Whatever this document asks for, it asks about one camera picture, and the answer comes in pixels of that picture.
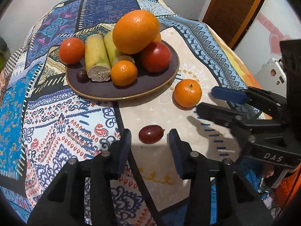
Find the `right hand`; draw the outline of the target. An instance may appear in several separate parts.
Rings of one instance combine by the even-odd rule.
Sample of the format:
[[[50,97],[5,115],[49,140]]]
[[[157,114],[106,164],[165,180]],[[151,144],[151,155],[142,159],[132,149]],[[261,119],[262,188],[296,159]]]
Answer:
[[[270,164],[265,164],[264,165],[264,170],[263,170],[263,177],[264,178],[269,178],[274,174],[274,166]]]

